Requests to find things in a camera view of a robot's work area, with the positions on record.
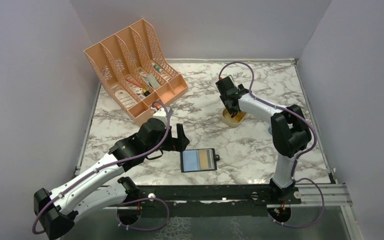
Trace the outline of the orange pen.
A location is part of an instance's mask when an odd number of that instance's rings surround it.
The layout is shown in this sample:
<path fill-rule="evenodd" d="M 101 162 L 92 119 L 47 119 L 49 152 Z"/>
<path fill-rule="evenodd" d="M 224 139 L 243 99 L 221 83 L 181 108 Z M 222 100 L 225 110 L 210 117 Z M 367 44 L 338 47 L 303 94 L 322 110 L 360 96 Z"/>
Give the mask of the orange pen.
<path fill-rule="evenodd" d="M 136 80 L 134 80 L 133 78 L 131 77 L 126 77 L 125 80 L 135 86 L 138 86 L 139 88 L 143 88 L 143 86 Z"/>

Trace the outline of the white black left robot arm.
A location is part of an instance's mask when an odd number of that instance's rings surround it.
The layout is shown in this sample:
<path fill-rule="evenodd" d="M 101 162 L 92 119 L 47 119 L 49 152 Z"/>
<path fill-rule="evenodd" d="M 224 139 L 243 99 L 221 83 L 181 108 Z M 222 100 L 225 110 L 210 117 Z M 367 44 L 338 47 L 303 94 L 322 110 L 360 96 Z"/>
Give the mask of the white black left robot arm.
<path fill-rule="evenodd" d="M 152 117 L 138 132 L 120 139 L 85 172 L 52 190 L 33 195 L 35 219 L 32 233 L 55 240 L 67 234 L 82 217 L 115 204 L 149 201 L 130 177 L 122 175 L 140 165 L 154 152 L 183 152 L 190 140 L 183 124 L 173 137 L 169 119 Z"/>

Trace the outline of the green white tube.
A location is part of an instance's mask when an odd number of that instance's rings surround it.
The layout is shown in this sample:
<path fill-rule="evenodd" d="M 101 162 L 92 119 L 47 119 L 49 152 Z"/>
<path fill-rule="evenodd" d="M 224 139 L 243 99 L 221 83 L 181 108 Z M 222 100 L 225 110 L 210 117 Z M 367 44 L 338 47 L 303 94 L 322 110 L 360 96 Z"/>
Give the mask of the green white tube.
<path fill-rule="evenodd" d="M 151 64 L 152 64 L 153 68 L 154 68 L 158 73 L 163 73 L 163 72 L 164 72 L 164 70 L 163 70 L 159 65 L 157 65 L 156 63 L 152 62 Z"/>

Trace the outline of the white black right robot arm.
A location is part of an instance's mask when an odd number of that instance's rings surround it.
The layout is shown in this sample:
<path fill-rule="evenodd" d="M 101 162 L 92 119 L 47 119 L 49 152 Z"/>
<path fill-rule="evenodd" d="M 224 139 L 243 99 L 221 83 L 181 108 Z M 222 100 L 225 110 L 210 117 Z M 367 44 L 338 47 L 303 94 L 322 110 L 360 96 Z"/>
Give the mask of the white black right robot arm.
<path fill-rule="evenodd" d="M 302 109 L 296 104 L 284 106 L 259 99 L 242 84 L 235 85 L 231 76 L 218 80 L 215 85 L 230 115 L 234 117 L 244 112 L 270 124 L 278 157 L 274 175 L 269 181 L 268 196 L 272 202 L 282 203 L 294 191 L 297 157 L 312 140 Z"/>

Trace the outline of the orange plastic desk organizer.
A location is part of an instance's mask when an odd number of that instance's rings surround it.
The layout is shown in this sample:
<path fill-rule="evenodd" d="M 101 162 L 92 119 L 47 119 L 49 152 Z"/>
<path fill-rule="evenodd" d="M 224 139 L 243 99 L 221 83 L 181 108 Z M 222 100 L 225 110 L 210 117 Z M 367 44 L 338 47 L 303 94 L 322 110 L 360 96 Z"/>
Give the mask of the orange plastic desk organizer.
<path fill-rule="evenodd" d="M 189 90 L 184 77 L 167 62 L 154 27 L 145 19 L 92 45 L 84 54 L 103 89 L 138 126 L 160 108 L 160 105 L 152 107 L 154 101 L 169 106 Z M 152 62 L 163 73 L 157 72 Z M 148 74 L 159 82 L 158 89 L 149 85 Z M 133 78 L 143 88 L 126 81 L 126 77 Z"/>

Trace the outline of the beige oval card tray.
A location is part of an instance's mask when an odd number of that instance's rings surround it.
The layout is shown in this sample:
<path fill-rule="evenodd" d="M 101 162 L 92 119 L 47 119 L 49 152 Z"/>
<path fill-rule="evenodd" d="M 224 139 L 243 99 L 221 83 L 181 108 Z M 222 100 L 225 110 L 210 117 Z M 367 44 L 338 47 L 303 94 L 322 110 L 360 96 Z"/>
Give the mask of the beige oval card tray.
<path fill-rule="evenodd" d="M 221 113 L 221 121 L 229 127 L 236 128 L 242 124 L 247 115 L 246 112 L 240 111 L 232 117 L 225 108 Z"/>

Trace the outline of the black leather card holder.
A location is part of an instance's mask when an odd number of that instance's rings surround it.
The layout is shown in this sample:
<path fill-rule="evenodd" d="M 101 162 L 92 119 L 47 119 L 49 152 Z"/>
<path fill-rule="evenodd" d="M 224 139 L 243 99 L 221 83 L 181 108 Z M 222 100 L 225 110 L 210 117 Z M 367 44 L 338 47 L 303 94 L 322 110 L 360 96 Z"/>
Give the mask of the black leather card holder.
<path fill-rule="evenodd" d="M 214 169 L 201 170 L 199 160 L 199 150 L 213 149 Z M 180 169 L 182 173 L 216 171 L 218 169 L 217 162 L 221 159 L 214 148 L 187 149 L 180 153 Z"/>

